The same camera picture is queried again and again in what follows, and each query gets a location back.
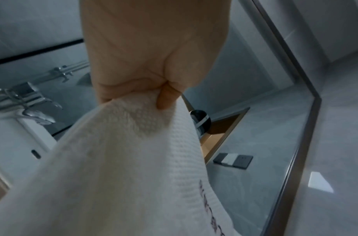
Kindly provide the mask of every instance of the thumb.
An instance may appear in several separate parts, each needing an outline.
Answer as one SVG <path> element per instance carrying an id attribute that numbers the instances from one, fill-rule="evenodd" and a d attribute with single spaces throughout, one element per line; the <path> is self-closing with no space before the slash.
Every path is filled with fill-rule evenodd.
<path id="1" fill-rule="evenodd" d="M 168 109 L 183 94 L 186 88 L 178 83 L 167 82 L 161 87 L 161 92 L 157 98 L 157 108 L 159 110 Z"/>

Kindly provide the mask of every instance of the white towel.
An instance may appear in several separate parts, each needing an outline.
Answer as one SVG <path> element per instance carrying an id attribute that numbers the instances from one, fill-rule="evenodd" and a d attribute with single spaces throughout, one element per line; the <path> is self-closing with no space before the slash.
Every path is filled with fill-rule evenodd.
<path id="1" fill-rule="evenodd" d="M 0 236 L 233 236 L 182 99 L 157 91 L 83 117 L 0 201 Z"/>

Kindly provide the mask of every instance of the towel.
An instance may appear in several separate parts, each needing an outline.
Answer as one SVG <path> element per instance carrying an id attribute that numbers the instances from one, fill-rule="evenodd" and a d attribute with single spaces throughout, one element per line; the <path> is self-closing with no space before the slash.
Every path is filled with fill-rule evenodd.
<path id="1" fill-rule="evenodd" d="M 0 236 L 233 236 L 182 99 L 158 91 L 85 115 L 0 201 Z"/>

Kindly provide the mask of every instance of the textured towel fabric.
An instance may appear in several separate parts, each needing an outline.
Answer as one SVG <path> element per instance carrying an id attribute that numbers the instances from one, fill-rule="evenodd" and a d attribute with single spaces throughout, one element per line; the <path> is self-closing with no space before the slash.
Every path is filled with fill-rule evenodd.
<path id="1" fill-rule="evenodd" d="M 236 235 L 180 99 L 131 94 L 83 117 L 0 201 L 0 236 Z"/>

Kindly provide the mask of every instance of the fist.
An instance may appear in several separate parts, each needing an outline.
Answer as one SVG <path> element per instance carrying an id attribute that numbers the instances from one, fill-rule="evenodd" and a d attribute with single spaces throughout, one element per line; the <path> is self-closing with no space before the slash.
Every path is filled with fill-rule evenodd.
<path id="1" fill-rule="evenodd" d="M 230 0 L 81 0 L 99 102 L 159 88 L 157 108 L 170 107 L 212 67 L 229 8 Z"/>

